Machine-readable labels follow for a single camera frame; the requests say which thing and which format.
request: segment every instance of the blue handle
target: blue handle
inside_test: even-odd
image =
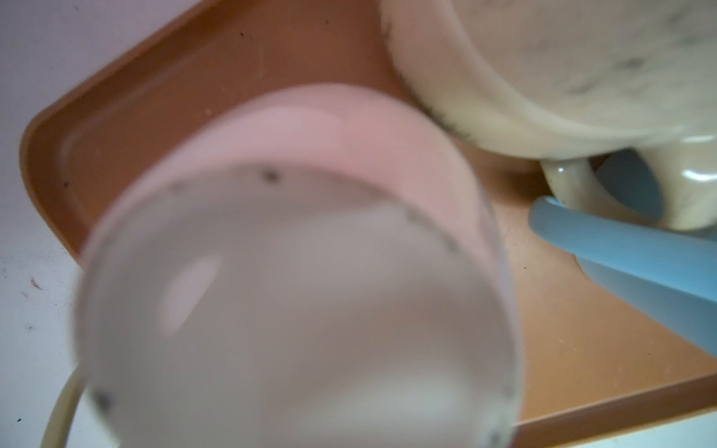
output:
[[[641,280],[584,258],[577,260],[590,280],[717,356],[717,302]]]
[[[590,216],[549,196],[528,220],[540,238],[577,257],[717,302],[717,242]]]

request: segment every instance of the white ceramic mug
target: white ceramic mug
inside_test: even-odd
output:
[[[95,228],[79,370],[123,446],[502,447],[521,397],[490,204],[423,114],[346,85],[223,115]]]
[[[663,194],[660,227],[717,222],[713,0],[382,0],[394,66],[470,142],[541,159],[575,209],[644,222],[586,157],[637,148]]]

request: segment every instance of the marbled mug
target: marbled mug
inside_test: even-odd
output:
[[[394,66],[428,113],[482,148],[542,160],[553,193],[645,222],[587,157],[633,147],[659,227],[717,221],[714,0],[382,0]]]

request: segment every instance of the white surface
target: white surface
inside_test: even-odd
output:
[[[70,302],[78,268],[27,199],[17,161],[22,131],[42,108],[193,3],[0,0],[2,448],[39,446],[74,363]],[[711,448],[715,439],[717,413],[712,413],[592,446]],[[83,401],[69,446],[116,445]]]

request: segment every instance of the blue plastic item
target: blue plastic item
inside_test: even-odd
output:
[[[608,158],[597,172],[624,205],[654,220],[660,192],[632,152]],[[653,320],[717,356],[717,227],[678,234],[612,221],[539,198],[533,232],[576,255],[583,272]]]

